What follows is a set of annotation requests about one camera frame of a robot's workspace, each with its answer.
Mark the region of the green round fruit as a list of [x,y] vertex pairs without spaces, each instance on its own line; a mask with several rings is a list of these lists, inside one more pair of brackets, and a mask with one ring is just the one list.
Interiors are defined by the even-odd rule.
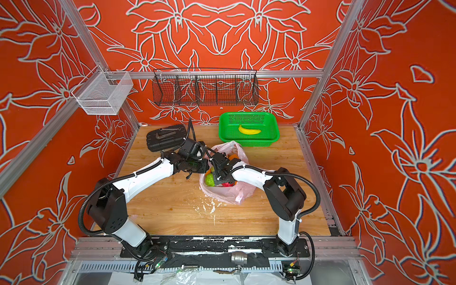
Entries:
[[209,187],[215,186],[214,176],[212,173],[206,174],[204,177],[204,184]]

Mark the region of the pink plastic bag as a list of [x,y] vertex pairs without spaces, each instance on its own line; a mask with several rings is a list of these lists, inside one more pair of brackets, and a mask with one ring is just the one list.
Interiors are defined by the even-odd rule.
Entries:
[[[224,153],[231,159],[240,159],[241,162],[248,164],[248,157],[241,147],[235,141],[229,141],[223,144],[216,145],[212,149],[219,153]],[[241,205],[246,198],[253,195],[256,187],[245,182],[225,182],[216,185],[215,169],[210,165],[210,170],[205,174],[199,175],[199,188],[205,195],[217,199],[226,204]]]

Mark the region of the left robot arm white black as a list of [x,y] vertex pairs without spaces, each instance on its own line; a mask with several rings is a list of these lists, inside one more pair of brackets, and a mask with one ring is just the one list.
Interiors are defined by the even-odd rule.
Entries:
[[115,238],[138,261],[148,261],[157,252],[148,232],[128,215],[127,204],[153,184],[179,172],[205,173],[207,159],[183,159],[176,153],[158,158],[129,175],[101,179],[84,200],[78,213],[78,226],[87,236],[105,234]]

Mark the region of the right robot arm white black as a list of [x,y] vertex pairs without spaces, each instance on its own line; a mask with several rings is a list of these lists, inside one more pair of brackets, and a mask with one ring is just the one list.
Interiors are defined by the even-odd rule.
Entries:
[[[272,210],[279,218],[275,252],[286,257],[293,255],[300,236],[302,217],[313,213],[321,204],[317,187],[310,180],[290,173],[283,167],[267,171],[247,165],[240,159],[229,159],[222,153],[214,154],[209,161],[215,170],[215,183],[244,182],[264,191]],[[299,181],[309,186],[315,194],[315,204],[307,210],[304,210],[307,196]]]

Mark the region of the black tool case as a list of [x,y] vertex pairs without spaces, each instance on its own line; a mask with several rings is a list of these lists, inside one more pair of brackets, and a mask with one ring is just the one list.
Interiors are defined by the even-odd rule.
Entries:
[[146,135],[146,145],[151,152],[167,150],[180,146],[187,134],[187,129],[182,124],[155,129]]

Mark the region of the yellow banana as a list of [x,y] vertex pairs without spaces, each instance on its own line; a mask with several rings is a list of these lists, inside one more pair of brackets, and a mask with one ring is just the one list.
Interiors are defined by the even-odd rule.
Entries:
[[238,127],[238,130],[240,133],[242,133],[244,135],[257,135],[257,134],[261,133],[260,129],[248,129],[248,128],[244,128],[242,125],[240,125]]

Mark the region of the green plastic basket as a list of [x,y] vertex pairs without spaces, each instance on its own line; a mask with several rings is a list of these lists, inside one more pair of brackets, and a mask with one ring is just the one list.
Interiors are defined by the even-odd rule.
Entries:
[[277,120],[268,112],[226,112],[219,117],[218,135],[242,147],[269,147],[279,140]]

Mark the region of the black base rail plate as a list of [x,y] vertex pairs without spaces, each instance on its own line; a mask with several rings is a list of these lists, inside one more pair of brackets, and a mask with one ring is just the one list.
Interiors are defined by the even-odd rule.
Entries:
[[298,238],[282,245],[276,236],[153,236],[153,245],[167,254],[225,254],[242,251],[266,258],[308,258],[310,246]]

